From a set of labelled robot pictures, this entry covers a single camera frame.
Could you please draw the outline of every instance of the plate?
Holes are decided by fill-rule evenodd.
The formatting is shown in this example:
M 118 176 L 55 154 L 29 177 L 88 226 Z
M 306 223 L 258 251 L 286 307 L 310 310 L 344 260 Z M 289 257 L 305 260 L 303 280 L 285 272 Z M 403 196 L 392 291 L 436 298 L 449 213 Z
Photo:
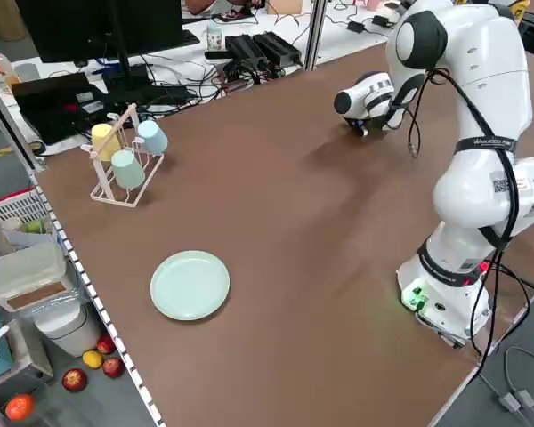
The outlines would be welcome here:
M 150 298 L 175 320 L 198 320 L 219 309 L 230 291 L 230 274 L 216 256 L 185 251 L 163 261 L 150 281 Z

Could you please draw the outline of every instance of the green cup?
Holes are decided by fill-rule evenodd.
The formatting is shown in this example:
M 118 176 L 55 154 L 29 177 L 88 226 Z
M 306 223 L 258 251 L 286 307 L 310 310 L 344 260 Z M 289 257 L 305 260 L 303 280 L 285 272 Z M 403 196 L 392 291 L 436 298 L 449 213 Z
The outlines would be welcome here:
M 144 170 L 131 150 L 117 151 L 110 163 L 113 165 L 115 180 L 120 188 L 136 189 L 144 182 Z

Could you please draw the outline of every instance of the monitor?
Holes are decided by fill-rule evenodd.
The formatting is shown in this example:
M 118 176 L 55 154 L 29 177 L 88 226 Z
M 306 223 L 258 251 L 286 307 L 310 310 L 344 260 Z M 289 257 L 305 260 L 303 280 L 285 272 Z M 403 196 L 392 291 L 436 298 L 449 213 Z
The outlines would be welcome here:
M 118 56 L 110 1 L 16 0 L 16 3 L 42 62 Z M 194 37 L 187 40 L 189 31 L 182 31 L 180 0 L 118 0 L 115 4 L 127 55 L 195 42 Z

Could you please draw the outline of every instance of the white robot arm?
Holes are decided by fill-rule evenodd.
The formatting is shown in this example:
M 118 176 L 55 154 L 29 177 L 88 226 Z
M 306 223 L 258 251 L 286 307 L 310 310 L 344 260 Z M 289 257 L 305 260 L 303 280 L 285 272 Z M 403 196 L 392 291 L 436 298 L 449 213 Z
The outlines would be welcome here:
M 506 246 L 501 237 L 534 223 L 534 158 L 514 162 L 532 119 L 522 40 L 507 8 L 417 0 L 396 25 L 386 58 L 389 75 L 361 77 L 336 96 L 335 109 L 363 135 L 395 130 L 429 73 L 449 71 L 443 74 L 459 93 L 459 141 L 433 192 L 441 223 L 400 266 L 398 282 L 404 305 L 462 345 L 490 318 L 484 259 Z M 511 175 L 518 205 L 509 197 Z

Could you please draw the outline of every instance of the brown table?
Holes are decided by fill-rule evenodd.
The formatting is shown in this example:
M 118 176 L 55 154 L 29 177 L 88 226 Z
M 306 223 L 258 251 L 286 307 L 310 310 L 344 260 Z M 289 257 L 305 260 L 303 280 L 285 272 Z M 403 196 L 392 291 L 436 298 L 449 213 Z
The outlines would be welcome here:
M 399 303 L 395 271 L 433 231 L 433 185 L 457 140 L 449 85 L 425 91 L 423 149 L 407 124 L 361 140 L 335 93 L 386 69 L 384 47 L 166 118 L 166 165 L 145 202 L 93 202 L 80 150 L 38 176 L 169 426 L 425 426 L 471 371 Z M 530 57 L 534 102 L 534 57 Z M 534 155 L 534 124 L 520 156 Z M 201 249 L 231 274 L 222 310 L 192 325 L 152 305 L 169 255 Z M 534 280 L 534 227 L 506 263 Z M 505 281 L 498 330 L 522 306 Z

